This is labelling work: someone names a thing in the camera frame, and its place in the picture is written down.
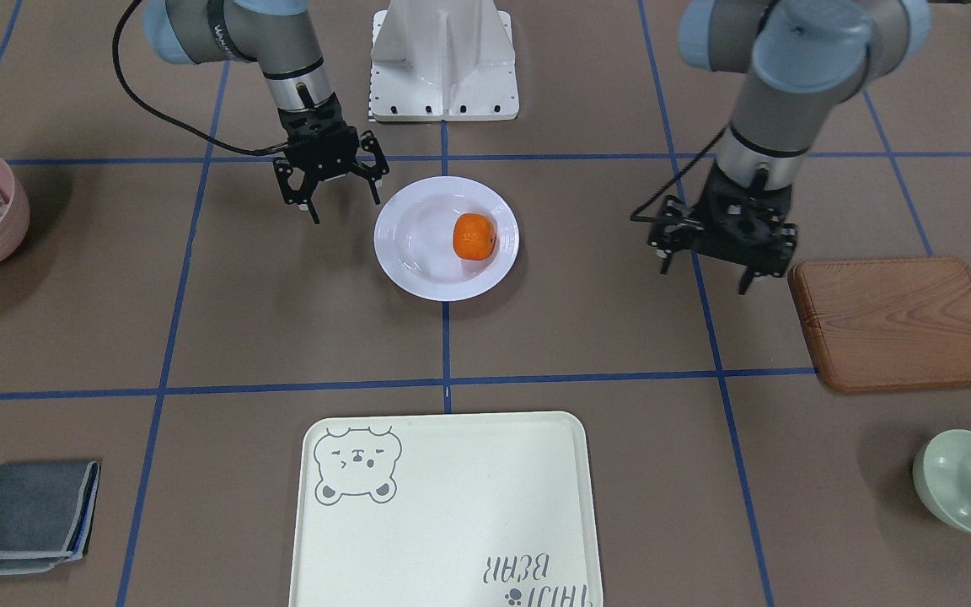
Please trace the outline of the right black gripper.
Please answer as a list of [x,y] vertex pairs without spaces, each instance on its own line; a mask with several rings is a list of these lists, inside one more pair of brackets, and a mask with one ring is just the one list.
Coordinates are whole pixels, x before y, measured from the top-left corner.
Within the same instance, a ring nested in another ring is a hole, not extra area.
[[302,204],[312,222],[321,224],[313,201],[319,184],[355,175],[367,181],[374,204],[381,204],[380,187],[389,173],[388,160],[373,131],[359,133],[344,120],[336,97],[312,109],[280,109],[278,115],[287,146],[272,164],[282,202]]

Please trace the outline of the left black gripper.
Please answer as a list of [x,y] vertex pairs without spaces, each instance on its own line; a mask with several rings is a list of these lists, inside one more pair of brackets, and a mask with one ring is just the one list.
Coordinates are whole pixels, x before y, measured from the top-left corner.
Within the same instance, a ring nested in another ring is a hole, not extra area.
[[784,277],[797,252],[798,229],[787,222],[793,185],[767,190],[766,169],[756,169],[753,187],[735,183],[712,165],[694,205],[666,195],[650,220],[647,245],[657,250],[660,273],[668,274],[672,258],[683,250],[743,266],[738,295],[756,277]]

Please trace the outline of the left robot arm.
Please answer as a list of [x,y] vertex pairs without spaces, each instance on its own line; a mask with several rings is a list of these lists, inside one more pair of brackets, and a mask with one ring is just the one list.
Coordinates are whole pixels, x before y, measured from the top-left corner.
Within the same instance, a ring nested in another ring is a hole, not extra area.
[[738,291],[782,277],[797,252],[787,220],[802,161],[834,107],[901,67],[927,41],[925,1],[694,1],[679,22],[679,55],[707,72],[744,77],[699,199],[663,187],[647,243],[667,272],[682,252],[743,267]]

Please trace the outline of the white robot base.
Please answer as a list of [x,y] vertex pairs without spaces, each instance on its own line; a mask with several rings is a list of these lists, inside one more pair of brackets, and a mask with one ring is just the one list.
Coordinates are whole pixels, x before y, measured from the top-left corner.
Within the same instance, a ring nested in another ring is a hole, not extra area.
[[367,112],[378,122],[510,121],[512,17],[493,1],[392,1],[373,15]]

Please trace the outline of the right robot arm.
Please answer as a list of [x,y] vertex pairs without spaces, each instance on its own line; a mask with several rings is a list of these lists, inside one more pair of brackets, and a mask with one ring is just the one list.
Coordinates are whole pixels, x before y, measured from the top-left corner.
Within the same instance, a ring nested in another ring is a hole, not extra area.
[[346,122],[326,72],[323,51],[305,1],[140,1],[142,27],[163,61],[201,65],[255,64],[274,101],[286,141],[246,149],[220,142],[229,153],[272,161],[282,200],[319,219],[314,192],[348,175],[362,178],[373,202],[389,172],[371,131]]

